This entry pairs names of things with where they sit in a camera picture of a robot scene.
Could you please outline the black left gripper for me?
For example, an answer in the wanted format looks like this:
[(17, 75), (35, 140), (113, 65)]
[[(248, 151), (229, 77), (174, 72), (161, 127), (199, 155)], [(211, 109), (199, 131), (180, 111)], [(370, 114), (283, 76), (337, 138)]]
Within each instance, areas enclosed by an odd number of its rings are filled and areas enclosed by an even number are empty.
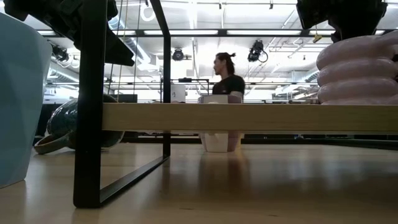
[[(72, 41), (81, 38), (81, 0), (3, 0), (5, 13), (20, 21), (32, 16)], [(114, 33), (120, 28), (115, 0), (107, 5), (107, 63), (133, 66), (133, 52)]]

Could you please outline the ribbed mauve mug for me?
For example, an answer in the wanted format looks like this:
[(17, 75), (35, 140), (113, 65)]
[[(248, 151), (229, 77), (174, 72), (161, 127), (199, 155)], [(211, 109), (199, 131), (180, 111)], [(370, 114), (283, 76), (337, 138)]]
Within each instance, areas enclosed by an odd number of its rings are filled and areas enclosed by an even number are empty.
[(341, 40), (317, 58), (323, 105), (398, 105), (398, 30)]

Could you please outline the teal glazed mug white handle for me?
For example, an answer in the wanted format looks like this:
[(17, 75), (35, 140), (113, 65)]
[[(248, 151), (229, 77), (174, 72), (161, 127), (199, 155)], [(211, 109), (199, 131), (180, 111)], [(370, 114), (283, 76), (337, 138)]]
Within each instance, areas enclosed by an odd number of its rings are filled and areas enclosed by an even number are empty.
[[(103, 94), (104, 103), (117, 103), (111, 95)], [(73, 99), (59, 106), (47, 122), (48, 135), (34, 145), (37, 154), (48, 154), (64, 147), (76, 149), (76, 122), (78, 100)], [(102, 131), (101, 149), (109, 149), (121, 142), (124, 131)]]

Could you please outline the lavender mug white handle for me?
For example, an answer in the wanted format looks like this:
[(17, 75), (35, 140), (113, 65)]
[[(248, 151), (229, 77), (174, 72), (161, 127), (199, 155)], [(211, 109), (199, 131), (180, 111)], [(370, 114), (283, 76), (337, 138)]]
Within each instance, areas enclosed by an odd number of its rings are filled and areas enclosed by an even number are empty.
[[(205, 95), (198, 99), (199, 104), (238, 104), (242, 103), (241, 96), (235, 95)], [(234, 152), (241, 148), (244, 134), (238, 131), (228, 133), (200, 133), (201, 143), (206, 152)]]

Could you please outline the black monitor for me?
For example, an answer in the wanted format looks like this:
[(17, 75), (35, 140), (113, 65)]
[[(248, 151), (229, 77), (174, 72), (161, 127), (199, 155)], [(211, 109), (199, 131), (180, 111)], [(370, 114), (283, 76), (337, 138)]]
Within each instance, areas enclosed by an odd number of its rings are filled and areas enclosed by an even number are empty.
[(137, 103), (137, 95), (116, 95), (115, 98), (119, 103)]

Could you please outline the black overhead beam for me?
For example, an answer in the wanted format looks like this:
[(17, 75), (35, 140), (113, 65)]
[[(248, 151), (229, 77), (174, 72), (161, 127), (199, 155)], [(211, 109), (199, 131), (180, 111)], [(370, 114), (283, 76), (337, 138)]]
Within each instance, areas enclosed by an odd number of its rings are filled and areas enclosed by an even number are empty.
[[(161, 30), (113, 30), (113, 33), (120, 37), (163, 36)], [(174, 29), (169, 33), (174, 37), (313, 37), (315, 35), (330, 37), (335, 31), (330, 29)]]

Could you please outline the white box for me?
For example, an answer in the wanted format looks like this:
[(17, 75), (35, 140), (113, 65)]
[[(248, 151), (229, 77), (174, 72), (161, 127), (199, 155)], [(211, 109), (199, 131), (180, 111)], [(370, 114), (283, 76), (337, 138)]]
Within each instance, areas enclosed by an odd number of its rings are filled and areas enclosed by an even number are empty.
[(185, 85), (171, 85), (170, 97), (172, 103), (185, 102), (186, 99)]

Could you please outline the person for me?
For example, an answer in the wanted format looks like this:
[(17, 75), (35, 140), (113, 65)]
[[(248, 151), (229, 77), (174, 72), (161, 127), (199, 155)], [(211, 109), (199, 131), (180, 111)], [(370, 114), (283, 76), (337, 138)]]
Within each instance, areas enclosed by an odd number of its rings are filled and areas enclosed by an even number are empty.
[(216, 54), (213, 62), (215, 75), (221, 77), (221, 80), (213, 85), (213, 95), (234, 95), (243, 98), (245, 92), (245, 81), (242, 77), (235, 74), (235, 67), (232, 58), (236, 54), (219, 52)]

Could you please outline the light blue mug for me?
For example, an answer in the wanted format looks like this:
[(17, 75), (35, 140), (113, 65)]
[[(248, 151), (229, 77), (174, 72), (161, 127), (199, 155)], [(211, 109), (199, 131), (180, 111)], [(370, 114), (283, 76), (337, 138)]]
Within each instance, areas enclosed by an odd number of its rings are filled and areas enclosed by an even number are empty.
[(0, 189), (27, 175), (51, 54), (35, 29), (0, 13)]

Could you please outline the wooden shelf black frame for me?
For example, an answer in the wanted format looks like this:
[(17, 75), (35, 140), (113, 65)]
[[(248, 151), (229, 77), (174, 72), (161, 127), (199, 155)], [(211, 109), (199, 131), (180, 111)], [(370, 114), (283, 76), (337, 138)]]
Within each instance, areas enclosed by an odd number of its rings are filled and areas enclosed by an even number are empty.
[[(398, 134), (398, 106), (181, 104), (170, 100), (170, 32), (160, 0), (150, 0), (164, 36), (164, 100), (158, 104), (104, 103), (108, 0), (83, 0), (80, 91), (73, 203), (98, 208), (170, 157), (172, 131)], [(101, 187), (102, 130), (162, 131), (162, 155)]]

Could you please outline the black aluminium rig frame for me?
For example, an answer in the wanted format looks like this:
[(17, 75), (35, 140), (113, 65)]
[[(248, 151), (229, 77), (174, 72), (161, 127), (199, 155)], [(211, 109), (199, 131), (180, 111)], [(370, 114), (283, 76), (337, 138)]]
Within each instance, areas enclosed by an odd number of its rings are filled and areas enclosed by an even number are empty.
[[(162, 144), (162, 136), (131, 136), (125, 135), (122, 143)], [(242, 138), (241, 144), (306, 144), (306, 145), (332, 145), (346, 147), (361, 147), (369, 149), (383, 149), (398, 151), (398, 141), (373, 140), (373, 139), (250, 139)]]

